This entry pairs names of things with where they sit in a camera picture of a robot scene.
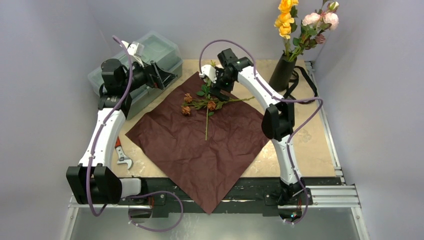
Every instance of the adjustable wrench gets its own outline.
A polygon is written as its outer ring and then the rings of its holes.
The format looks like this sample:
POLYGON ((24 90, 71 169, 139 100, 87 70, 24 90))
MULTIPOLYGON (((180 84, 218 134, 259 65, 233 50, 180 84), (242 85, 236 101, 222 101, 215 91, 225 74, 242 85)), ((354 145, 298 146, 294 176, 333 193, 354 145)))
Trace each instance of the adjustable wrench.
POLYGON ((116 139, 115 149, 119 158, 117 164, 126 164, 127 169, 130 170, 130 168, 133 166, 133 160, 124 154, 119 137, 116 139))

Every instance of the brown cloth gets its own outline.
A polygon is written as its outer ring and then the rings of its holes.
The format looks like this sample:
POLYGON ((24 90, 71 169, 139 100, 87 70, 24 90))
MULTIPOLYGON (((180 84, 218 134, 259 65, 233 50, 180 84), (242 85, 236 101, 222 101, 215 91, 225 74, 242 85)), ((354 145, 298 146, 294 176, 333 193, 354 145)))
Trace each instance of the brown cloth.
POLYGON ((126 136, 206 213, 211 214, 268 142, 262 114, 245 102, 229 102, 209 117, 206 109, 184 116, 184 94, 199 98, 199 73, 146 113, 126 136))

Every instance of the wooden table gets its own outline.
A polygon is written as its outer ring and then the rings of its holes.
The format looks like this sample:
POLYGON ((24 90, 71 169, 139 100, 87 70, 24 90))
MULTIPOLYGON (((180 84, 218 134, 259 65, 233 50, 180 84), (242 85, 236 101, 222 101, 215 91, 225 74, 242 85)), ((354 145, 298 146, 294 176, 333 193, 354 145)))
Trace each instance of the wooden table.
MULTIPOLYGON (((258 60, 257 71, 265 80, 269 80, 277 64, 277 60, 258 60)), ((296 65, 305 67, 302 60, 298 60, 296 65)), ((150 103, 138 115, 125 122, 119 138, 124 153, 133 160, 133 166, 127 170, 126 164, 117 164, 118 155, 113 152, 112 171, 118 177, 166 177, 166 175, 143 153, 141 148, 135 145, 125 134, 140 120, 145 114, 153 110, 161 103, 166 96, 176 87, 181 85, 191 75, 199 71, 198 60, 184 60, 182 65, 182 76, 165 90, 157 99, 150 103)), ((306 80, 299 74, 299 84, 292 95, 297 99, 310 98, 314 96, 306 80)), ((234 90, 231 92, 238 98, 249 98, 252 94, 247 91, 240 83, 236 82, 234 90)), ((259 112, 264 113, 259 102, 256 99, 247 101, 259 112)), ((295 104, 295 128, 302 124, 316 109, 315 103, 308 105, 295 104)), ((329 146, 325 135, 323 121, 317 114, 303 129, 301 129, 293 138, 295 156, 300 171, 305 177, 334 177, 335 170, 330 154, 329 146)), ((277 161, 277 155, 273 144, 268 142, 262 151, 255 158, 250 167, 244 172, 242 177, 278 177, 280 168, 277 161)))

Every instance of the clear plastic container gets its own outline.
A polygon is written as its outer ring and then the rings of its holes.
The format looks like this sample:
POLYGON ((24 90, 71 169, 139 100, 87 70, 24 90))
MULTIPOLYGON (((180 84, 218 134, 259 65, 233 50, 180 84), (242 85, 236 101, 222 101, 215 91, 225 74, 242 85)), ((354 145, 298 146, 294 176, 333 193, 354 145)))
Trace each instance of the clear plastic container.
MULTIPOLYGON (((164 71, 176 74, 178 79, 183 74, 183 60, 180 55, 178 46, 172 41, 166 39, 155 31, 150 31, 136 42, 144 45, 144 50, 141 55, 141 60, 147 64, 155 61, 157 65, 164 71)), ((118 59, 122 64, 128 67, 128 58, 124 51, 121 51, 113 57, 118 59)), ((93 91, 99 96, 100 86, 104 83, 102 78, 102 70, 100 66, 88 74, 88 80, 93 88, 93 91)), ((132 91, 132 104, 129 109, 127 119, 131 119, 148 104, 150 104, 162 90, 150 88, 146 85, 132 91)))

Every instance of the gray wall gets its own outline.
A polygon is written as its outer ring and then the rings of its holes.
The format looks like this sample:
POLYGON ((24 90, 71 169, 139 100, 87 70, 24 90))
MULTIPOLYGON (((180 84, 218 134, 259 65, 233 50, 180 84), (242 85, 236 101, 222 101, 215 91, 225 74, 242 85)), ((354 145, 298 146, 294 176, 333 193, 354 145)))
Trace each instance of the gray wall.
POLYGON ((2 0, 0 33, 0 239, 59 239, 111 50, 84 0, 2 0))
POLYGON ((371 239, 423 239, 424 33, 418 0, 340 0, 319 91, 371 239))
MULTIPOLYGON (((119 35, 135 41, 154 30, 179 46, 184 59, 197 59, 201 49, 215 39, 229 39, 241 44, 257 59, 278 59, 283 39, 274 22, 280 14, 280 0, 88 0, 90 10, 105 36, 119 35)), ((300 19, 321 7, 321 1, 301 1, 300 19)), ((293 36, 299 36, 300 27, 293 36)), ((119 46, 106 38, 114 53, 119 46)), ((228 44, 212 45, 206 58, 228 44)), ((306 60, 315 60, 321 46, 305 52, 306 60)), ((245 56, 235 51, 238 56, 245 56)))

